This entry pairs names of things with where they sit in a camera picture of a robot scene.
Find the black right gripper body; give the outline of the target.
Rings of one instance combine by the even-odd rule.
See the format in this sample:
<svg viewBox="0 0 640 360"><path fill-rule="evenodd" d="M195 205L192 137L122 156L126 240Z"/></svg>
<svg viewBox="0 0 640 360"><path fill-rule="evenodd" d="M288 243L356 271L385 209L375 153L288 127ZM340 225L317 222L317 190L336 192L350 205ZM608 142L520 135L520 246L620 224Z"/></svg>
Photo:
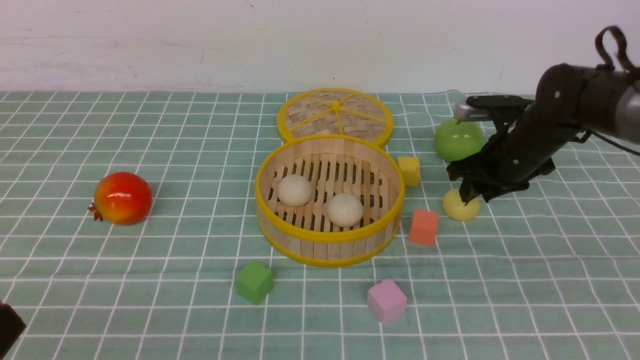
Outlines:
<svg viewBox="0 0 640 360"><path fill-rule="evenodd" d="M450 162L446 173L451 181L476 180L481 193L489 186L529 184L532 178L554 170L548 161L580 131L562 114L528 107L510 126L490 137L482 150Z"/></svg>

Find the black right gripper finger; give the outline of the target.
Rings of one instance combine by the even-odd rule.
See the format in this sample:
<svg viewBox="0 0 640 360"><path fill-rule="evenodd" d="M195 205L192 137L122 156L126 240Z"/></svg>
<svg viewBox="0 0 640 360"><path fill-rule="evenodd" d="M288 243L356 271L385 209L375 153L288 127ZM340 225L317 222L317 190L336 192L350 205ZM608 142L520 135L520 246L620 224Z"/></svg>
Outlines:
<svg viewBox="0 0 640 360"><path fill-rule="evenodd" d="M485 202L490 202L494 198L500 198L511 193L526 191L530 188L529 184L513 184L506 187L489 186L482 192L482 198Z"/></svg>
<svg viewBox="0 0 640 360"><path fill-rule="evenodd" d="M482 196L482 183L470 177L464 177L458 189L461 202L468 205L474 199Z"/></svg>

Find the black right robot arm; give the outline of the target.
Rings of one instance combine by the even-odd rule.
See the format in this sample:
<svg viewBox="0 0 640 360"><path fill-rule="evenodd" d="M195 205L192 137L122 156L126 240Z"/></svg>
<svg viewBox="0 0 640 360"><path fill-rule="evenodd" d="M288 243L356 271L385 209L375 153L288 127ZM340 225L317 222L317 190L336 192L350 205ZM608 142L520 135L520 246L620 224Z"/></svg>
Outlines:
<svg viewBox="0 0 640 360"><path fill-rule="evenodd" d="M561 63L548 68L535 97L471 95L455 105L460 122L494 124L480 151L451 162L451 181L461 179L462 202L486 202L526 191L530 181L555 170L553 155L569 142L590 136L640 141L640 71L627 55L622 30L611 25L596 35L602 63L595 67Z"/></svg>

